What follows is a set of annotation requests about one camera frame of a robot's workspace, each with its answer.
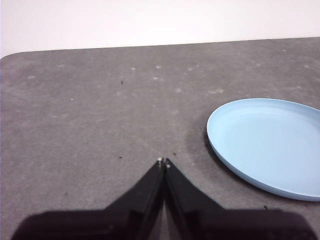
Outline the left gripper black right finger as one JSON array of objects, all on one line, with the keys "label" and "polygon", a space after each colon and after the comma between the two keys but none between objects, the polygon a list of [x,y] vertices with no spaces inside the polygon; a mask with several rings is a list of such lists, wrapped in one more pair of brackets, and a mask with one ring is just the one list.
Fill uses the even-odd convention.
[{"label": "left gripper black right finger", "polygon": [[165,203],[182,240],[314,240],[300,214],[278,209],[225,209],[164,161]]}]

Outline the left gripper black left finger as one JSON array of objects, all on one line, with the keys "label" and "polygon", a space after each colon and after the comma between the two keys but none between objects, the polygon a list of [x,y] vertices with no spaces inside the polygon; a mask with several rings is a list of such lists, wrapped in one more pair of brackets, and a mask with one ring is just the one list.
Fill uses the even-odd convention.
[{"label": "left gripper black left finger", "polygon": [[46,211],[25,218],[14,240],[146,240],[163,204],[163,159],[104,209]]}]

